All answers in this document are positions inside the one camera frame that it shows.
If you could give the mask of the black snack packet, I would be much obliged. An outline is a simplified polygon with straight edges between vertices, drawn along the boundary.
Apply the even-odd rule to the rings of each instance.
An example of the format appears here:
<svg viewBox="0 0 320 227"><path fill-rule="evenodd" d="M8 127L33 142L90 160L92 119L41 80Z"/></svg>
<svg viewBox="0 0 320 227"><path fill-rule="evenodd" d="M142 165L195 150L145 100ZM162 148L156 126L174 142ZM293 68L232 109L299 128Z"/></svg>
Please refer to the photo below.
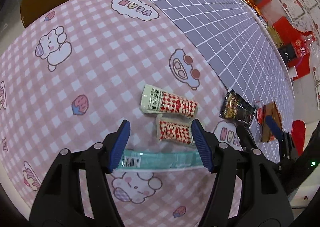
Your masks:
<svg viewBox="0 0 320 227"><path fill-rule="evenodd" d="M249 128L256 114L256 109L233 89L224 98L219 116L223 119L236 121Z"/></svg>

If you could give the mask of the red brown carton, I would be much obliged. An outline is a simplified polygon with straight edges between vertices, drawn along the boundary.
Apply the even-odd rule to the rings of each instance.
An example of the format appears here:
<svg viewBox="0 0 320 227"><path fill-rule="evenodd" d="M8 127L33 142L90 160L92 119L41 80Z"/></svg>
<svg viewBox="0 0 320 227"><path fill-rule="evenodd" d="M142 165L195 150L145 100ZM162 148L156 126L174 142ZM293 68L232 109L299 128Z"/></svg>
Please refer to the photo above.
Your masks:
<svg viewBox="0 0 320 227"><path fill-rule="evenodd" d="M275 102L263 105L260 101L255 103L256 117L261 126L261 141L271 142L284 139L282 117Z"/></svg>

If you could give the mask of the red white snack wrapper small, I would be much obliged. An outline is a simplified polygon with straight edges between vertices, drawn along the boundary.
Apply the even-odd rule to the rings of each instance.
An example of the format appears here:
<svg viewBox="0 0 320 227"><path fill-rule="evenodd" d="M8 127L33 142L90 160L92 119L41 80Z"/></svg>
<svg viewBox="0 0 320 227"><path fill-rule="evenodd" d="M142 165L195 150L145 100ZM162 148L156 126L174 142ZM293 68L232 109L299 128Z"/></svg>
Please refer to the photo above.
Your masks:
<svg viewBox="0 0 320 227"><path fill-rule="evenodd" d="M180 120L159 114L156 117L157 139L195 147L191 122L191 120Z"/></svg>

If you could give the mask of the teal snack wrapper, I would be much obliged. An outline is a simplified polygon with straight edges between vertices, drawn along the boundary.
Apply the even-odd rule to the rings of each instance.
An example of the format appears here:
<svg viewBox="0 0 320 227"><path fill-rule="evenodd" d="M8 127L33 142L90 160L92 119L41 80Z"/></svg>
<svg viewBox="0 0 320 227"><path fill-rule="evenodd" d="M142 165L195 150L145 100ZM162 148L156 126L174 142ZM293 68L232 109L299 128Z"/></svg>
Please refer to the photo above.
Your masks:
<svg viewBox="0 0 320 227"><path fill-rule="evenodd" d="M190 168L203 168L197 151L174 153L149 153L125 150L118 170L135 172L180 171Z"/></svg>

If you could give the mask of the red white snack wrapper large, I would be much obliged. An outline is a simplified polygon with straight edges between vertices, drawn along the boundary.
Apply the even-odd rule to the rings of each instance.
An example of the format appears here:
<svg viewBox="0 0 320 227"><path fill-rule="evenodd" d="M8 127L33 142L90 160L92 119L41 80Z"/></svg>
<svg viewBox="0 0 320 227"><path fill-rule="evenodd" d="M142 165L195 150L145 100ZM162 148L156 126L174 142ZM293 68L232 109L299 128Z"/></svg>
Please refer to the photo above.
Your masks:
<svg viewBox="0 0 320 227"><path fill-rule="evenodd" d="M194 118L197 114L198 103L158 87L145 85L140 101L140 109L143 113L168 113Z"/></svg>

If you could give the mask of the cola bottle red label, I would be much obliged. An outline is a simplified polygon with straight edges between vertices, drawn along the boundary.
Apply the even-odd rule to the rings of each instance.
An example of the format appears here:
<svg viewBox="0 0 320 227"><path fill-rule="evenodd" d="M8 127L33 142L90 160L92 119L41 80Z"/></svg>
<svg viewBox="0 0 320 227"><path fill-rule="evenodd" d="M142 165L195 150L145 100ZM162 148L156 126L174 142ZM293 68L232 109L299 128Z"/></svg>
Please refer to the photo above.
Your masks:
<svg viewBox="0 0 320 227"><path fill-rule="evenodd" d="M298 36L295 40L291 41L291 45L293 46L292 60L302 61L308 54L316 57L319 56L319 45L314 33Z"/></svg>

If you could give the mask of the purple grid tablecloth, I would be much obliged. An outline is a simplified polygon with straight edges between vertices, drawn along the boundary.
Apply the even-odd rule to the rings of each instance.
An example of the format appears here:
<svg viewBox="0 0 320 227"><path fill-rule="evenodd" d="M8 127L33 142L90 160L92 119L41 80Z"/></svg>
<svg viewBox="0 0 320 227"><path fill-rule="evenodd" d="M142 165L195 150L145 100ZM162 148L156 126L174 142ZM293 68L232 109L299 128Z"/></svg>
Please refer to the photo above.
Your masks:
<svg viewBox="0 0 320 227"><path fill-rule="evenodd" d="M187 36L226 89L250 104L274 102L285 132L293 87L265 27L242 0L151 0Z"/></svg>

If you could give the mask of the red gift bag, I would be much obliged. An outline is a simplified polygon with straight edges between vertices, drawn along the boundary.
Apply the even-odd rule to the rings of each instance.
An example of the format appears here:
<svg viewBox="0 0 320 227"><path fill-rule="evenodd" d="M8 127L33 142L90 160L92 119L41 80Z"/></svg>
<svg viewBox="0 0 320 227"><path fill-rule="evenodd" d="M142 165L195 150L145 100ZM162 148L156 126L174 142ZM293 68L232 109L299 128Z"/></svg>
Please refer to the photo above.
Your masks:
<svg viewBox="0 0 320 227"><path fill-rule="evenodd" d="M278 33L283 46L278 48L278 51L288 68L295 68L297 75L293 77L296 81L310 74L310 54L302 59L302 61L292 60L293 46L291 41L295 40L300 35L309 35L313 31L302 32L291 25L291 23L283 16L273 24L273 28Z"/></svg>

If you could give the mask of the pink checkered tablecloth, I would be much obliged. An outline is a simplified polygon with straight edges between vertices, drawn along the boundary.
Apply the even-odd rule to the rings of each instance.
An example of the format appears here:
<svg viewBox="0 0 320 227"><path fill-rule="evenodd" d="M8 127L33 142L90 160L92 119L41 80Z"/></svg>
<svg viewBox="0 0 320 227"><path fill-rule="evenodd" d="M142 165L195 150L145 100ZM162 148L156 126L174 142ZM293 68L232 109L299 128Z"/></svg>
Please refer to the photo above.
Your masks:
<svg viewBox="0 0 320 227"><path fill-rule="evenodd" d="M159 141L145 85L193 99L215 131L228 89L151 0L71 0L43 15L1 55L1 162L31 207L60 150L86 150L129 120L127 149L186 152Z"/></svg>

